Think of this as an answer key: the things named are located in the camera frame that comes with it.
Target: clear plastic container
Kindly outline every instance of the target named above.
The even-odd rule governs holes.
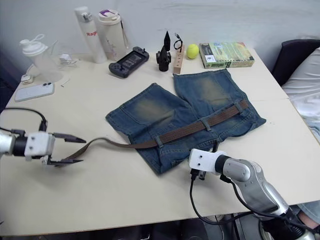
[[[20,41],[22,52],[25,56],[29,57],[36,68],[44,76],[44,78],[54,83],[63,78],[63,74],[58,69],[56,63],[52,60],[48,53],[48,46],[40,41],[44,38],[44,34],[39,34],[35,39],[29,41],[27,39]]]

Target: tennis ball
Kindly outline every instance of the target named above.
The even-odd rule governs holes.
[[[190,44],[186,49],[186,55],[190,59],[195,59],[199,53],[199,47],[196,44]]]

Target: plastic bottle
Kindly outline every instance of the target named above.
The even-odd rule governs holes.
[[[109,51],[106,52],[106,56],[110,60],[118,61],[127,54],[121,17],[112,9],[102,10],[98,16],[103,27],[103,44],[108,45]]]
[[[93,60],[97,64],[104,63],[105,61],[107,61],[107,58],[99,40],[96,24],[93,21],[92,15],[89,12],[88,7],[77,7],[74,9],[74,12],[77,17],[81,31],[83,33],[86,44],[91,50]]]
[[[63,78],[63,74],[59,71],[56,63],[51,59],[47,49],[48,46],[40,41],[45,37],[44,34],[37,35],[33,40],[24,39],[20,41],[22,52],[29,57],[36,68],[51,83],[57,82]]]

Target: white water bottle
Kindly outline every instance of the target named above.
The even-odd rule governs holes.
[[[44,34],[37,35],[33,40],[27,39],[20,41],[22,52],[29,57],[44,78],[54,83],[63,78],[63,74],[59,71],[56,63],[51,59],[48,53],[48,46],[40,41],[45,37]]]
[[[86,44],[91,50],[93,60],[97,64],[102,64],[107,61],[104,49],[99,40],[96,24],[93,21],[92,15],[88,10],[88,7],[81,6],[74,9],[76,18],[79,22],[79,26],[83,33]]]
[[[102,10],[98,16],[102,25],[102,44],[106,56],[110,60],[118,61],[127,54],[121,17],[116,10],[112,9]]]

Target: pillow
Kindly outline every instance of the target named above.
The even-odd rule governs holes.
[[[282,88],[320,143],[320,47],[300,64]]]

